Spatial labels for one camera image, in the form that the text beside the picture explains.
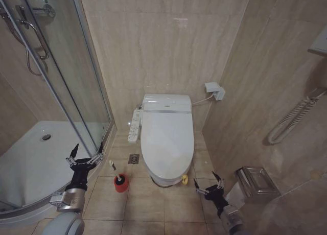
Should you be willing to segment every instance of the floor drain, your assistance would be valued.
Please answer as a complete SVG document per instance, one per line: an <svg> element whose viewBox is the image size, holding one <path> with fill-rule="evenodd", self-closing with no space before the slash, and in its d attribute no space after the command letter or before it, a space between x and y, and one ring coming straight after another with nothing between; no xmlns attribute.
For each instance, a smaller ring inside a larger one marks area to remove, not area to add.
<svg viewBox="0 0 327 235"><path fill-rule="evenodd" d="M131 154L129 155L128 164L129 165L137 165L139 159L139 154Z"/></svg>
<svg viewBox="0 0 327 235"><path fill-rule="evenodd" d="M46 134L46 135L42 136L42 140L44 140L44 141L46 141L46 140L48 140L50 138L51 138L50 134Z"/></svg>

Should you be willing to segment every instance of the beige floor tile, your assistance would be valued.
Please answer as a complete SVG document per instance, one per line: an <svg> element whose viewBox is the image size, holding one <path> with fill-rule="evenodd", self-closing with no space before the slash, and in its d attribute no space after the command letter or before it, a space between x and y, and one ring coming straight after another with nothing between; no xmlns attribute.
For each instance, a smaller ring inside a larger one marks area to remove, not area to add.
<svg viewBox="0 0 327 235"><path fill-rule="evenodd" d="M165 235L207 235L205 223L166 222Z"/></svg>
<svg viewBox="0 0 327 235"><path fill-rule="evenodd" d="M97 183L97 178L94 178L93 180L91 180L87 183L87 191L85 193L85 203L84 203L83 213L85 213L85 211L86 211L87 205L90 201L90 198L91 198L91 195L93 193L96 183Z"/></svg>
<svg viewBox="0 0 327 235"><path fill-rule="evenodd" d="M149 197L128 198L125 221L164 221L164 199Z"/></svg>
<svg viewBox="0 0 327 235"><path fill-rule="evenodd" d="M90 201L84 213L84 219L122 220L128 191L116 192L113 177L99 176Z"/></svg>
<svg viewBox="0 0 327 235"><path fill-rule="evenodd" d="M84 220L85 228L83 235L108 235L120 234L122 230L122 221L95 221Z"/></svg>
<svg viewBox="0 0 327 235"><path fill-rule="evenodd" d="M176 198L199 198L199 194L196 193L195 187L194 187L194 181L195 178L195 171L193 168L193 164L190 166L190 170L188 172L188 183L187 185L182 184L182 182L171 186L169 188L165 188L165 198L166 199L176 199Z"/></svg>
<svg viewBox="0 0 327 235"><path fill-rule="evenodd" d="M191 165L189 182L164 189L166 222L204 222L200 195L194 187L194 169Z"/></svg>
<svg viewBox="0 0 327 235"><path fill-rule="evenodd" d="M136 149L135 154L139 154L139 161L138 161L138 164L133 164L132 177L150 178L149 171L147 169L147 166L146 166L143 156L142 156L141 147L138 147Z"/></svg>
<svg viewBox="0 0 327 235"><path fill-rule="evenodd" d="M41 235L44 228L50 221L52 221L52 219L43 219L43 220L39 221L39 223L37 223L37 226L36 226L34 232L32 233L32 235Z"/></svg>
<svg viewBox="0 0 327 235"><path fill-rule="evenodd" d="M208 151L195 151L193 157L193 165L197 179L214 179L212 165Z"/></svg>
<svg viewBox="0 0 327 235"><path fill-rule="evenodd" d="M208 235L226 235L226 231L221 223L207 223Z"/></svg>
<svg viewBox="0 0 327 235"><path fill-rule="evenodd" d="M132 164L128 164L128 159L113 159L112 160L116 170L113 170L112 166L110 166L109 161L106 162L105 166L101 170L99 176L116 176L117 174L123 173L128 177L131 176L132 173Z"/></svg>
<svg viewBox="0 0 327 235"><path fill-rule="evenodd" d="M122 235L164 235L163 222L124 221Z"/></svg>
<svg viewBox="0 0 327 235"><path fill-rule="evenodd" d="M131 178L125 218L127 221L164 221L164 189L150 178Z"/></svg>
<svg viewBox="0 0 327 235"><path fill-rule="evenodd" d="M201 131L194 132L194 150L207 150Z"/></svg>
<svg viewBox="0 0 327 235"><path fill-rule="evenodd" d="M166 222L204 222L202 204L199 197L165 200Z"/></svg>
<svg viewBox="0 0 327 235"><path fill-rule="evenodd" d="M114 162L116 171L110 166L109 161L105 163L99 176L115 176L118 173L124 173L131 176L132 164L128 164L130 154L135 154L136 147L112 148L109 153L109 159Z"/></svg>
<svg viewBox="0 0 327 235"><path fill-rule="evenodd" d="M137 154L136 153L137 146L128 146L128 147L121 147L121 148L112 148L109 153L109 159L116 160L116 159L129 159L130 154Z"/></svg>
<svg viewBox="0 0 327 235"><path fill-rule="evenodd" d="M157 198L164 199L165 189L158 187L151 178L132 177L129 184L128 198Z"/></svg>
<svg viewBox="0 0 327 235"><path fill-rule="evenodd" d="M1 235L31 235L36 228L37 223L14 228L0 228Z"/></svg>
<svg viewBox="0 0 327 235"><path fill-rule="evenodd" d="M216 180L209 179L198 179L197 182L202 189L206 189L209 186L217 184ZM214 203L212 201L206 200L203 195L200 195L200 197L205 221L210 223L221 223L221 220L217 215L217 208L215 207Z"/></svg>

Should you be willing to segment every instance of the bathroom floor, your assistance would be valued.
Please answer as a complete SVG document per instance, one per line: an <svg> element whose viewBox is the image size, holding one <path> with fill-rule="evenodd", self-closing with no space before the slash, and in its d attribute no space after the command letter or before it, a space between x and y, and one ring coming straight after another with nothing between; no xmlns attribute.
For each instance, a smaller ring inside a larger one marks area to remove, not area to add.
<svg viewBox="0 0 327 235"><path fill-rule="evenodd" d="M144 165L140 144L127 142L128 132L118 131L109 158L119 172L129 176L129 190L117 193L114 173L108 163L98 178L89 183L86 194L84 235L102 234L225 234L211 201L195 192L193 178L200 187L215 183L205 142L195 133L195 153L187 185L156 186ZM128 164L130 154L140 154L138 164ZM56 214L37 224L16 229L0 229L0 234L39 235Z"/></svg>

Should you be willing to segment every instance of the toilet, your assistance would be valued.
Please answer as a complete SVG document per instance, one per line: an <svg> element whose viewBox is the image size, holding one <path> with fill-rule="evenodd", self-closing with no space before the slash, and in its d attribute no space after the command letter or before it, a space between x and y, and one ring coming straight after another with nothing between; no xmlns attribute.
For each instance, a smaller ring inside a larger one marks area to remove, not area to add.
<svg viewBox="0 0 327 235"><path fill-rule="evenodd" d="M141 150L153 181L175 185L189 171L194 135L189 96L146 94L142 104Z"/></svg>

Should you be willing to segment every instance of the beige marble wall tile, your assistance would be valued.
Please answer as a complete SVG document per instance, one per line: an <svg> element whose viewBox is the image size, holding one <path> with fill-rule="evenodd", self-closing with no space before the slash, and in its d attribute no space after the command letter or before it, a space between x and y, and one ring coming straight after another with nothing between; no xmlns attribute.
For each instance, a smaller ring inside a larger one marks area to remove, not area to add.
<svg viewBox="0 0 327 235"><path fill-rule="evenodd" d="M244 19L248 17L268 18L277 0L249 0L245 12Z"/></svg>
<svg viewBox="0 0 327 235"><path fill-rule="evenodd" d="M227 182L235 181L232 172L241 166L263 166L286 193L262 211L244 210L250 227L259 226L253 234L310 234L300 218L307 212L292 202L303 202L307 192L314 196L313 202L322 204L324 188L300 190L327 171L327 100L321 99L282 143L268 146L265 137L309 91L326 83L326 61L307 48L323 28L321 16L327 12L321 7L324 0L278 0L269 18L274 1L249 1L221 81L226 96L212 104L203 135L215 170ZM321 14L314 16L317 9ZM251 219L249 214L258 216ZM318 224L315 232L323 231L323 214L315 210L310 215Z"/></svg>
<svg viewBox="0 0 327 235"><path fill-rule="evenodd" d="M0 156L34 124L37 118L0 74Z"/></svg>
<svg viewBox="0 0 327 235"><path fill-rule="evenodd" d="M272 18L327 24L327 0L278 0Z"/></svg>
<svg viewBox="0 0 327 235"><path fill-rule="evenodd" d="M28 71L25 47L13 37L4 21L0 21L0 35L0 46L6 47L0 49L1 74L39 121L65 121L66 117L46 82ZM32 58L31 67L39 72Z"/></svg>
<svg viewBox="0 0 327 235"><path fill-rule="evenodd" d="M145 93L207 96L204 83L222 76L240 15L106 12L88 15L113 116L127 129ZM194 107L202 129L209 104Z"/></svg>
<svg viewBox="0 0 327 235"><path fill-rule="evenodd" d="M86 12L242 14L248 0L83 0Z"/></svg>

